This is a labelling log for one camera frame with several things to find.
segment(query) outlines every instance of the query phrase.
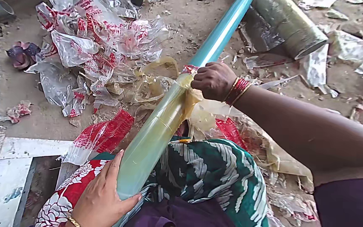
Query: dark purple cloth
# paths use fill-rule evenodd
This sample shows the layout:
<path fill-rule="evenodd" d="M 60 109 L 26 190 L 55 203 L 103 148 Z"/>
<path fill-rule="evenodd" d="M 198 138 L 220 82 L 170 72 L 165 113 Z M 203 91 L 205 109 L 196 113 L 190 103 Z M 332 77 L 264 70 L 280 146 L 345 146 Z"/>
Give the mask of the dark purple cloth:
<path fill-rule="evenodd" d="M 314 196 L 323 227 L 363 227 L 363 179 L 322 184 Z"/>
<path fill-rule="evenodd" d="M 234 227 L 215 199 L 189 204 L 179 197 L 145 203 L 125 227 Z"/>

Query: red printed plastic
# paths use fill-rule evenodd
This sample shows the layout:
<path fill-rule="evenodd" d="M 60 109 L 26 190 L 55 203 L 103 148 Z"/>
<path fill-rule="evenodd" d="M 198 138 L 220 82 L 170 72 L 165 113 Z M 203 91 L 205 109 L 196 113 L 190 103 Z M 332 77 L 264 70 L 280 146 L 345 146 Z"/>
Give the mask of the red printed plastic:
<path fill-rule="evenodd" d="M 232 119 L 228 118 L 226 121 L 215 119 L 217 122 L 218 128 L 224 134 L 225 139 L 228 139 L 241 148 L 247 151 L 247 147 L 243 142 L 243 139 L 240 137 L 239 130 L 235 127 L 235 122 Z"/>

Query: yellow object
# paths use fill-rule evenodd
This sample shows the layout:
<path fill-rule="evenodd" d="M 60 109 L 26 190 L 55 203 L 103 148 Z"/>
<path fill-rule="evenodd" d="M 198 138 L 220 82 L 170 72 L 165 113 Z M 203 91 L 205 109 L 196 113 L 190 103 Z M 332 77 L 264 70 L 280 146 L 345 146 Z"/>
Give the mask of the yellow object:
<path fill-rule="evenodd" d="M 71 216 L 68 217 L 68 220 L 73 224 L 75 225 L 75 227 L 81 227 L 80 224 L 78 224 L 77 221 L 75 221 L 75 219 L 73 219 Z"/>

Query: dusty floor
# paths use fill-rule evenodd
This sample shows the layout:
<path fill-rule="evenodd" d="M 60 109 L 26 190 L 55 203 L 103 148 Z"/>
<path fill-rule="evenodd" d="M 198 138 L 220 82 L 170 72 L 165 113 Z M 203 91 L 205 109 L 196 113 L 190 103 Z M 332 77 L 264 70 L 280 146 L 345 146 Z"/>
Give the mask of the dusty floor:
<path fill-rule="evenodd" d="M 17 19 L 2 26 L 4 35 L 0 44 L 1 49 L 9 49 L 13 42 L 18 40 L 41 44 L 42 37 L 46 33 L 40 28 L 34 9 L 34 6 L 41 1 L 11 0 L 7 2 L 13 6 L 17 14 Z M 162 55 L 169 55 L 175 58 L 178 61 L 179 67 L 181 67 L 188 63 L 189 59 L 195 53 L 194 47 L 197 46 L 196 44 L 202 44 L 204 42 L 232 2 L 233 0 L 213 0 L 210 2 L 198 0 L 164 0 L 163 2 L 149 5 L 148 1 L 145 1 L 140 13 L 142 14 L 142 18 L 154 18 L 156 15 L 161 15 L 164 18 L 165 23 L 169 25 L 168 28 L 172 29 L 172 35 L 169 40 L 162 44 Z M 350 17 L 350 20 L 340 21 L 328 19 L 324 16 L 327 9 L 312 9 L 306 11 L 306 13 L 316 24 L 355 24 L 357 28 L 361 28 L 363 31 L 363 4 L 353 5 L 347 3 L 345 0 L 338 0 L 333 5 L 333 8 L 345 13 Z M 165 10 L 168 10 L 171 14 L 164 14 L 163 12 Z M 181 28 L 180 31 L 173 35 L 173 32 L 179 28 Z M 225 60 L 225 63 L 231 65 L 233 56 L 242 47 L 244 47 L 244 44 L 239 33 L 236 31 L 225 48 L 224 55 L 230 55 Z M 82 129 L 93 123 L 92 107 L 88 106 L 79 117 L 81 120 L 80 127 L 77 128 L 69 124 L 68 118 L 62 115 L 61 108 L 49 104 L 43 92 L 38 90 L 38 76 L 19 72 L 14 69 L 9 64 L 4 51 L 0 52 L 0 69 L 0 112 L 3 113 L 7 107 L 14 106 L 21 100 L 30 100 L 34 104 L 32 114 L 21 118 L 18 124 L 2 123 L 8 127 L 7 136 L 73 140 Z M 248 74 L 242 58 L 239 58 L 233 65 L 233 70 L 237 75 Z M 266 70 L 269 74 L 277 72 L 278 76 L 281 76 L 282 73 L 290 76 L 300 73 L 297 63 L 269 67 Z M 353 66 L 343 63 L 334 64 L 327 69 L 328 85 L 335 87 L 341 92 L 339 97 L 335 99 L 331 98 L 330 95 L 319 95 L 314 90 L 310 90 L 299 78 L 293 79 L 282 89 L 275 91 L 278 93 L 281 92 L 286 96 L 314 103 L 318 106 L 340 111 L 346 116 L 355 104 L 356 96 L 363 96 L 363 77 L 353 71 Z M 265 82 L 268 80 L 275 80 L 275 78 L 270 76 L 264 79 Z M 110 112 L 113 110 L 111 107 L 108 107 L 105 108 L 105 111 Z M 363 123 L 363 114 L 361 115 L 360 121 Z M 54 160 L 47 160 L 46 162 L 48 163 L 44 163 L 43 165 L 54 166 L 58 163 Z M 26 219 L 22 226 L 26 227 L 31 223 L 32 220 Z M 304 224 L 303 226 L 317 226 L 317 223 Z"/>

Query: right hand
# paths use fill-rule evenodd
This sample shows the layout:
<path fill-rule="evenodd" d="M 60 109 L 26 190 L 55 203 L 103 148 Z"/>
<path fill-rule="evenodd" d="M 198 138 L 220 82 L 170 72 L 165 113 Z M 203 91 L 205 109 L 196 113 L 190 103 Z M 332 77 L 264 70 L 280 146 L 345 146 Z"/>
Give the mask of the right hand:
<path fill-rule="evenodd" d="M 223 62 L 209 62 L 198 69 L 191 87 L 201 90 L 206 99 L 224 101 L 237 76 Z"/>

